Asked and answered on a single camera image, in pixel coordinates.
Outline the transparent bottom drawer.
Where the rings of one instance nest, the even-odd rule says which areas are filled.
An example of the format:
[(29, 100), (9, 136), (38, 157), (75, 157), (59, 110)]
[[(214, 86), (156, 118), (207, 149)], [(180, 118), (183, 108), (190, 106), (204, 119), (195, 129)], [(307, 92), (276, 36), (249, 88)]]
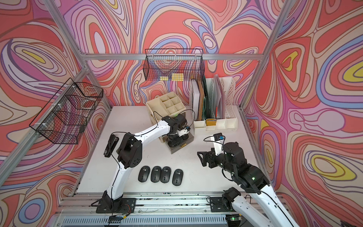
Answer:
[[(168, 136), (165, 137), (165, 143), (167, 144), (168, 146)], [(192, 143), (194, 141), (194, 136), (192, 133), (189, 132), (189, 138), (188, 140), (184, 141), (181, 145), (177, 146), (177, 147), (174, 147), (174, 148), (171, 148), (168, 146), (169, 150), (170, 150), (170, 153), (171, 154), (174, 154), (176, 153), (177, 151), (181, 150), (182, 148), (184, 148), (185, 146), (189, 145), (190, 143)]]

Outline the beige drawer organizer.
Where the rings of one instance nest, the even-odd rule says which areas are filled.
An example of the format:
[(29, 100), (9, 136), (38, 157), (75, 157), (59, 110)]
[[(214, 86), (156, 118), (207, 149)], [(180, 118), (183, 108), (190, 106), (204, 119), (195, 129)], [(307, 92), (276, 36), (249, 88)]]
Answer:
[(154, 125), (144, 132), (145, 137), (159, 137), (164, 142), (166, 136), (178, 134), (178, 130), (187, 126), (186, 107), (174, 92), (147, 101), (146, 106)]

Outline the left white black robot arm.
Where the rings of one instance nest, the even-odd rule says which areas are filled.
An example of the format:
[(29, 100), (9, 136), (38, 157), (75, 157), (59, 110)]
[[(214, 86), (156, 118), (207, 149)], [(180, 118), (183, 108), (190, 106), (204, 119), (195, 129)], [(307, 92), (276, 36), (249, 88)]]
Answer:
[(112, 183), (104, 191), (102, 199), (111, 204), (123, 196), (126, 181), (134, 167), (142, 160), (143, 150), (152, 141), (166, 136), (166, 143), (171, 148), (176, 148), (189, 139), (191, 127), (183, 114), (175, 117), (165, 116), (155, 125), (135, 134), (126, 132), (120, 146), (116, 150), (118, 157), (117, 169)]

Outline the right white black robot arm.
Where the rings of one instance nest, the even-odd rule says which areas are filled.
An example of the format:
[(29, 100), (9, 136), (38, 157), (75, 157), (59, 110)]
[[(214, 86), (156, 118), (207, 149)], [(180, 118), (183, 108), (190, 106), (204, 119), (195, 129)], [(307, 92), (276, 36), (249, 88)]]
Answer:
[(247, 162), (243, 149), (237, 142), (228, 142), (210, 151), (198, 152), (203, 167), (221, 167), (231, 174), (231, 180), (254, 199), (263, 212), (258, 211), (231, 187), (222, 194), (225, 209), (242, 215), (255, 227), (297, 227), (297, 222), (284, 207), (268, 178), (257, 167)]

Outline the white file rack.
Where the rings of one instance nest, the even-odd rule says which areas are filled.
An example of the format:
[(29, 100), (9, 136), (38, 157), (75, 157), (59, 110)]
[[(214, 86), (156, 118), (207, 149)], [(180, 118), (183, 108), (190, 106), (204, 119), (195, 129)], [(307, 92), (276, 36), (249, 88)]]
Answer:
[[(217, 119), (216, 126), (206, 126), (205, 123), (205, 98), (204, 98), (204, 105), (203, 105), (203, 118), (201, 121), (197, 121), (198, 116), (196, 116), (195, 112), (192, 114), (193, 117), (193, 126), (195, 131), (202, 132), (202, 131), (218, 131), (218, 130), (237, 130), (238, 128), (238, 119), (233, 111), (233, 98), (235, 92), (235, 81), (232, 77), (222, 77), (222, 81), (224, 82), (224, 91), (226, 93), (226, 117), (225, 119)], [(206, 83), (208, 86), (208, 94), (209, 94), (209, 105), (211, 110), (212, 118), (215, 118), (215, 101), (214, 101), (214, 83), (213, 77), (206, 78)]]

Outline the green folder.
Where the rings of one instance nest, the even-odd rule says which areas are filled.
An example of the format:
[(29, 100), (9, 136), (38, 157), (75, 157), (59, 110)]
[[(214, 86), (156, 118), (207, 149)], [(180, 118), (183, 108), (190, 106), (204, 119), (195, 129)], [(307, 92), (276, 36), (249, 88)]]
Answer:
[(212, 118), (210, 105), (209, 105), (209, 94), (208, 94), (208, 86), (206, 83), (206, 78), (202, 77), (202, 86), (204, 90), (204, 97), (205, 97), (205, 119)]

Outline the white book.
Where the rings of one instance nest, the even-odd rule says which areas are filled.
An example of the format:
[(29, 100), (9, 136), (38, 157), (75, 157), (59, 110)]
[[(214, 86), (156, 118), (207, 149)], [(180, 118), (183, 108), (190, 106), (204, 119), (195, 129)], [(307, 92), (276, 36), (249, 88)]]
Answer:
[(195, 112), (196, 116), (199, 111), (199, 99), (200, 99), (200, 90), (196, 80), (191, 80), (190, 83), (190, 106)]

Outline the translucent grey folders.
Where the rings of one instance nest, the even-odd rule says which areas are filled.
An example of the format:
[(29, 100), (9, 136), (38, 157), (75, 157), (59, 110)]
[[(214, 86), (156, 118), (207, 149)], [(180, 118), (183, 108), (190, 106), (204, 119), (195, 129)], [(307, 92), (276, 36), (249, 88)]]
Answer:
[(215, 118), (225, 119), (226, 117), (226, 93), (224, 91), (224, 82), (218, 74), (213, 76), (214, 83), (214, 101), (215, 101)]

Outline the brown cardboard folder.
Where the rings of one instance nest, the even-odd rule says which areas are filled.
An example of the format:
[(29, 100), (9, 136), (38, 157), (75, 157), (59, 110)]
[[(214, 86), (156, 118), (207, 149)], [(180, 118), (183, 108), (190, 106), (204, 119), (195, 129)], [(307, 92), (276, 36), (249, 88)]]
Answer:
[(197, 85), (199, 89), (199, 106), (198, 106), (197, 121), (201, 121), (203, 118), (203, 105), (204, 105), (205, 92), (201, 80), (197, 81)]

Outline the black stapler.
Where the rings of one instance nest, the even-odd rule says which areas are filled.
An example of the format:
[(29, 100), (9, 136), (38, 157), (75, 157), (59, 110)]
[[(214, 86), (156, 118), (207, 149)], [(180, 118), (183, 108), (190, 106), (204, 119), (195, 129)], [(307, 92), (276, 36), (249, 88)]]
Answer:
[(118, 141), (119, 141), (119, 138), (116, 135), (114, 135), (114, 134), (110, 135), (109, 140), (107, 142), (106, 149), (104, 151), (104, 156), (106, 158), (109, 158), (112, 155)]

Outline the yellow sticky notes pad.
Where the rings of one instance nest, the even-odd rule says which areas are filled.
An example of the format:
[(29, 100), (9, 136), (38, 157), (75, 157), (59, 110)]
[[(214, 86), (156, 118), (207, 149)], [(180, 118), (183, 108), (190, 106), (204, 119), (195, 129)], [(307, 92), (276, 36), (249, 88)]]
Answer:
[(183, 73), (172, 73), (171, 81), (184, 81)]

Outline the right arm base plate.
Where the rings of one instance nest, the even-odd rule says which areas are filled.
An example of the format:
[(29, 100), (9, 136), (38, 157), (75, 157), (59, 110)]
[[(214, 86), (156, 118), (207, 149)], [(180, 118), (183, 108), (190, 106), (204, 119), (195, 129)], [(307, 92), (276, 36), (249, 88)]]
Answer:
[(210, 205), (211, 212), (234, 212), (231, 205), (227, 204), (222, 197), (210, 197), (206, 198), (207, 203)]

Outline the aluminium rail base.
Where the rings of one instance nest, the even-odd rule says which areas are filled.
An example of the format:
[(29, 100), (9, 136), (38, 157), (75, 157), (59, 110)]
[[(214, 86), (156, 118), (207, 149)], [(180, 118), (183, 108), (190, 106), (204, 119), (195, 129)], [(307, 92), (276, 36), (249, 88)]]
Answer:
[[(206, 198), (222, 197), (223, 193), (127, 194), (124, 198), (136, 198), (135, 210), (131, 214), (96, 213), (98, 202), (95, 197), (77, 196), (61, 203), (51, 226), (227, 226), (231, 221), (239, 220), (250, 224), (237, 212), (211, 212)], [(249, 194), (240, 193), (248, 203), (263, 212)]]

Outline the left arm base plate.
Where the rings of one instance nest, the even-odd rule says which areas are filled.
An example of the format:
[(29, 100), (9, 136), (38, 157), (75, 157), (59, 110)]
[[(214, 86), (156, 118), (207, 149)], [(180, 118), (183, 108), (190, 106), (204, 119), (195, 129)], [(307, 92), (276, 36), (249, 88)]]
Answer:
[(131, 214), (135, 210), (136, 198), (119, 198), (111, 201), (111, 199), (101, 198), (96, 213), (122, 213)]

